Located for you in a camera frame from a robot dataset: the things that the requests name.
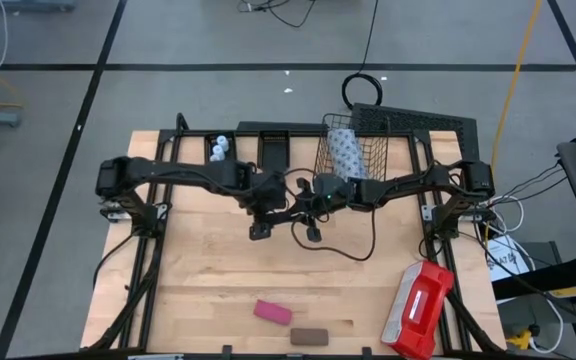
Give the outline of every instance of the pink eraser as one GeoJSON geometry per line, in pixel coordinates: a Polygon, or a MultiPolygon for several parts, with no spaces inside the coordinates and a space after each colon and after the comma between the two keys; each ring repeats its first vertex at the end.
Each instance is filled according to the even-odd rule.
{"type": "Polygon", "coordinates": [[[262,300],[257,300],[254,314],[281,325],[288,325],[292,320],[292,311],[262,300]]]}

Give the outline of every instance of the gray floor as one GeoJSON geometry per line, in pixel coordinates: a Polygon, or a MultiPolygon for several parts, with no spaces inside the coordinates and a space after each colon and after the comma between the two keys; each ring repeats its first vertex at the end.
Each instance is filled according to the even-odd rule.
{"type": "MultiPolygon", "coordinates": [[[[270,14],[239,14],[237,1],[130,0],[110,62],[359,62],[372,1],[320,0],[293,30],[270,14]]],[[[559,1],[576,37],[576,1],[559,1]]],[[[369,55],[372,63],[513,63],[532,2],[382,1],[369,55]]],[[[80,0],[73,13],[10,16],[11,63],[94,63],[116,1],[80,0]]],[[[307,3],[281,14],[300,19],[307,3]]],[[[527,63],[572,64],[547,5],[527,63]]],[[[93,194],[106,158],[125,153],[136,129],[172,127],[181,111],[191,128],[233,128],[239,121],[318,122],[345,113],[339,86],[348,72],[106,72],[51,228],[9,355],[76,350],[91,296],[91,277],[108,225],[93,194]],[[291,88],[292,93],[284,93],[291,88]]],[[[89,72],[2,72],[27,107],[17,129],[0,128],[0,329],[34,240],[81,106],[89,72]]],[[[481,156],[491,142],[511,73],[386,72],[384,105],[478,120],[481,156]]],[[[373,91],[350,86],[351,98],[373,91]]],[[[0,87],[0,100],[11,100],[0,87]]],[[[513,99],[497,173],[500,192],[554,163],[555,146],[576,137],[576,72],[523,73],[513,99]]],[[[557,242],[576,257],[576,207],[566,185],[527,201],[521,241],[557,242]]],[[[549,332],[541,341],[550,344],[549,332]]],[[[572,331],[560,352],[576,356],[572,331]]]]}

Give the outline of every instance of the wooden table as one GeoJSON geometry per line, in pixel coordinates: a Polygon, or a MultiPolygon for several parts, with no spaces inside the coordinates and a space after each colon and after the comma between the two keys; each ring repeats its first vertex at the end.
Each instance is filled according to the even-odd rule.
{"type": "MultiPolygon", "coordinates": [[[[437,160],[451,163],[460,158],[454,132],[430,135],[437,160]]],[[[157,137],[156,131],[134,132],[128,155],[154,158],[157,137]]],[[[312,137],[291,138],[293,168],[312,168],[317,141],[312,137]]],[[[240,160],[256,161],[257,138],[238,138],[237,150],[240,160]]],[[[180,151],[181,162],[203,163],[203,138],[182,138],[180,151]]],[[[424,166],[423,151],[420,154],[424,166]]],[[[411,166],[407,141],[389,139],[387,177],[410,174],[411,166]]],[[[286,183],[296,190],[295,179],[299,176],[310,177],[292,174],[286,183]]],[[[141,186],[138,192],[145,198],[147,186],[141,186]]],[[[236,201],[200,188],[175,187],[172,204],[149,352],[220,353],[223,345],[232,345],[235,353],[359,354],[364,346],[372,347],[374,354],[394,353],[380,342],[380,337],[403,271],[421,259],[417,246],[422,230],[416,197],[391,201],[376,212],[376,251],[363,263],[299,248],[289,225],[275,227],[270,239],[250,241],[248,227],[252,219],[236,201]],[[328,329],[330,345],[292,346],[290,326],[253,316],[257,299],[290,308],[294,312],[292,327],[328,329]]],[[[106,252],[127,236],[129,226],[128,222],[110,225],[106,252]]],[[[321,245],[356,256],[364,256],[370,247],[370,214],[340,211],[320,228],[324,237],[321,245]]],[[[472,231],[472,226],[464,224],[461,230],[472,231]]],[[[297,234],[307,242],[305,228],[298,227],[297,234]]],[[[97,340],[124,305],[124,286],[130,282],[136,245],[137,241],[131,242],[101,270],[82,346],[97,340]]],[[[452,245],[465,305],[491,339],[505,348],[481,248],[467,237],[453,240],[452,245]]],[[[446,308],[453,348],[459,348],[454,313],[449,305],[446,308]]],[[[138,309],[131,344],[137,342],[140,320],[138,309]]],[[[435,338],[435,352],[441,353],[439,335],[435,338]]]]}

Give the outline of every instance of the metal mesh basket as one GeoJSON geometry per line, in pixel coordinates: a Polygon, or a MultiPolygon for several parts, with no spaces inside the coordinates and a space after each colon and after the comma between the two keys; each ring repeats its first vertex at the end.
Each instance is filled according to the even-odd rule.
{"type": "Polygon", "coordinates": [[[315,172],[317,174],[334,173],[333,161],[328,147],[328,131],[332,129],[351,129],[355,130],[367,177],[375,180],[386,180],[390,124],[385,120],[368,120],[370,121],[370,127],[368,128],[371,130],[368,132],[360,131],[360,129],[366,129],[366,125],[368,125],[366,121],[346,115],[324,115],[323,124],[326,130],[322,131],[319,137],[319,146],[315,159],[315,172]]]}

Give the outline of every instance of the wooden block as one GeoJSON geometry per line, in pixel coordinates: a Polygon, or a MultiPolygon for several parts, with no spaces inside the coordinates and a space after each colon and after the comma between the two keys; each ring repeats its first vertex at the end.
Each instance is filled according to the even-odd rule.
{"type": "Polygon", "coordinates": [[[290,343],[293,345],[327,346],[326,329],[290,329],[290,343]]]}

